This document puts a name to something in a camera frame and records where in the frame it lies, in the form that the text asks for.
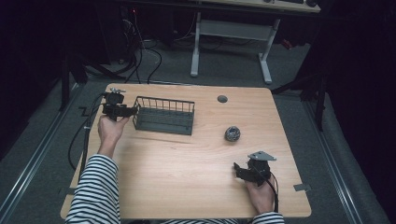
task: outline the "table surface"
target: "table surface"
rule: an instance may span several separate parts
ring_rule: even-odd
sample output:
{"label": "table surface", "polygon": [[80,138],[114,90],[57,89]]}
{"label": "table surface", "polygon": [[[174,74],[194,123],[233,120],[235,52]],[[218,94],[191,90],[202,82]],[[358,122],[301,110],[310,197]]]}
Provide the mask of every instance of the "table surface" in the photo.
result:
{"label": "table surface", "polygon": [[[248,154],[262,150],[277,158],[269,161],[279,186],[279,212],[285,217],[308,217],[311,208],[290,151],[271,92],[265,88],[110,84],[126,90],[124,103],[136,96],[195,102],[192,135],[137,131],[132,120],[125,126],[114,161],[119,166],[122,218],[226,218],[256,214],[243,180],[235,177],[233,163],[248,168]],[[225,95],[227,103],[218,96]],[[100,145],[90,134],[90,157]],[[224,139],[237,126],[236,142]],[[70,185],[75,188],[78,170]],[[65,198],[65,218],[72,196]]]}
{"label": "table surface", "polygon": [[309,7],[306,2],[303,4],[298,3],[290,3],[275,0],[271,3],[266,3],[263,0],[199,0],[201,2],[207,3],[217,3],[217,4],[227,4],[227,5],[237,5],[241,7],[263,7],[263,8],[271,8],[271,9],[280,9],[280,10],[290,10],[290,11],[299,11],[299,12],[320,12],[320,7],[316,5],[315,7]]}

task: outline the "metal wire basket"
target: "metal wire basket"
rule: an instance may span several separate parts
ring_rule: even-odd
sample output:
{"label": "metal wire basket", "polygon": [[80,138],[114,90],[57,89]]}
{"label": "metal wire basket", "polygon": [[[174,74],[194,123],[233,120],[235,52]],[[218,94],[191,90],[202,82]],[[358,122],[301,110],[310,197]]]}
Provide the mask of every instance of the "metal wire basket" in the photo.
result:
{"label": "metal wire basket", "polygon": [[195,102],[137,96],[133,117],[137,130],[192,134]]}

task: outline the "human hand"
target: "human hand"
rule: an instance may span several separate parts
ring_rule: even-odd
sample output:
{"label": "human hand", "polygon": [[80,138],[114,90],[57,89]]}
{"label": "human hand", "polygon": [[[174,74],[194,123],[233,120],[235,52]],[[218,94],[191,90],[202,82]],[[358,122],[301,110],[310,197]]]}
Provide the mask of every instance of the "human hand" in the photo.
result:
{"label": "human hand", "polygon": [[108,116],[102,115],[98,122],[98,132],[101,141],[98,154],[113,157],[113,152],[117,142],[120,140],[125,124],[129,118],[122,118],[120,121],[111,120]]}
{"label": "human hand", "polygon": [[[269,181],[274,185],[275,180],[272,175]],[[245,181],[245,183],[250,196],[250,201],[256,208],[257,212],[259,214],[273,212],[275,195],[271,186],[267,182],[262,183],[259,187],[257,186],[257,183],[249,181]]]}

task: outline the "wire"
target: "wire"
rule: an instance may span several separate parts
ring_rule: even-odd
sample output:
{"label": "wire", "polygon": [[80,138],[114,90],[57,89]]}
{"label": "wire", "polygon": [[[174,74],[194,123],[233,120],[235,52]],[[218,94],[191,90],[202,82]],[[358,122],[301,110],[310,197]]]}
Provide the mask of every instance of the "wire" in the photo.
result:
{"label": "wire", "polygon": [[190,38],[191,36],[194,36],[194,35],[189,35],[189,34],[191,33],[192,27],[193,27],[194,24],[195,24],[195,18],[196,18],[196,16],[197,16],[197,13],[195,12],[195,13],[194,13],[194,17],[192,18],[192,23],[191,23],[191,26],[190,26],[190,30],[189,30],[183,37],[181,37],[181,38],[179,38],[179,39],[175,39],[174,41],[178,41],[178,40],[182,40],[182,39]]}
{"label": "wire", "polygon": [[140,81],[140,77],[139,77],[137,68],[136,68],[136,77],[137,77],[137,81],[139,82],[139,84],[142,84],[142,82]]}
{"label": "wire", "polygon": [[[124,72],[127,72],[128,70],[131,70],[135,63],[136,63],[136,57],[134,56],[134,33],[135,33],[135,29],[134,29],[134,25],[128,21],[128,20],[122,20],[123,24],[124,24],[124,35],[126,38],[126,47],[127,47],[127,57],[129,58],[129,62],[128,64],[121,68],[120,70],[117,71],[112,71],[113,74],[119,75],[122,74]],[[91,75],[94,76],[102,76],[103,73],[101,72],[96,72],[96,71],[92,71],[90,68],[88,68],[87,66],[84,67],[85,71]]]}
{"label": "wire", "polygon": [[140,59],[139,59],[139,63],[136,65],[136,67],[135,67],[134,71],[132,71],[131,75],[129,75],[129,76],[125,79],[124,83],[127,83],[127,82],[129,81],[129,79],[132,77],[132,75],[134,74],[134,72],[137,71],[137,68],[139,68],[140,64],[142,63],[142,59],[143,59],[143,53],[142,53],[142,49],[140,49]]}
{"label": "wire", "polygon": [[134,13],[134,26],[136,26],[136,31],[139,34],[140,37],[140,42],[143,41],[142,35],[140,34],[140,30],[139,27],[137,26],[137,17],[136,17],[136,13]]}
{"label": "wire", "polygon": [[156,51],[154,49],[147,49],[147,50],[151,50],[151,51],[157,53],[158,56],[160,57],[160,61],[158,62],[157,67],[155,67],[155,69],[148,75],[148,84],[149,84],[149,80],[151,79],[151,76],[154,74],[155,71],[157,71],[157,69],[160,67],[161,63],[163,62],[163,57],[161,56],[161,54],[158,51]]}
{"label": "wire", "polygon": [[[93,113],[96,113],[96,111],[98,110],[98,108],[99,108],[99,106],[97,106],[97,107],[93,110]],[[71,150],[72,150],[72,147],[73,147],[74,142],[76,141],[76,139],[77,139],[77,137],[78,137],[79,131],[81,131],[81,129],[84,127],[84,125],[87,123],[87,121],[88,121],[88,118],[86,118],[86,119],[84,120],[84,122],[82,122],[82,124],[78,127],[78,130],[76,131],[75,135],[73,136],[72,141],[70,142],[69,149],[67,150],[67,159],[69,160],[69,164],[70,164],[70,166],[73,168],[73,170],[76,170],[77,167],[76,167],[76,166],[73,164],[73,162],[72,162],[72,159],[71,159]]]}
{"label": "wire", "polygon": [[88,142],[89,142],[89,138],[90,138],[90,131],[91,131],[91,117],[93,114],[93,109],[96,106],[96,102],[103,97],[104,94],[100,93],[92,102],[92,106],[91,106],[91,110],[90,110],[90,114],[88,115],[87,118],[87,125],[84,127],[85,129],[85,139],[84,139],[84,148],[82,149],[82,159],[81,159],[81,166],[79,167],[79,175],[78,175],[78,181],[81,178],[82,173],[84,172],[85,169],[85,163],[87,161],[87,154],[88,154]]}
{"label": "wire", "polygon": [[271,182],[269,181],[269,178],[266,178],[265,176],[262,175],[262,173],[255,167],[253,166],[253,168],[256,170],[257,174],[259,174],[264,180],[265,182],[270,186],[270,188],[272,189],[272,191],[274,192],[274,212],[278,212],[278,207],[279,207],[279,185],[277,184],[277,180],[275,175],[270,172],[270,174],[274,177],[274,180],[276,182],[276,189],[274,188],[274,185],[271,184]]}

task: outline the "striped sleeve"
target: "striped sleeve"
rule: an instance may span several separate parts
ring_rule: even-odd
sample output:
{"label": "striped sleeve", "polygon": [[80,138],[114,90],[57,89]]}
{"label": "striped sleeve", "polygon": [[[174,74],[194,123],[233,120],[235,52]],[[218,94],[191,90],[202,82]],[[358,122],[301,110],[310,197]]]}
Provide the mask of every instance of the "striped sleeve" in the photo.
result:
{"label": "striped sleeve", "polygon": [[276,212],[263,213],[253,218],[253,224],[285,223],[283,216]]}
{"label": "striped sleeve", "polygon": [[65,223],[120,223],[117,173],[109,157],[90,157]]}
{"label": "striped sleeve", "polygon": [[238,224],[237,219],[171,219],[162,224]]}

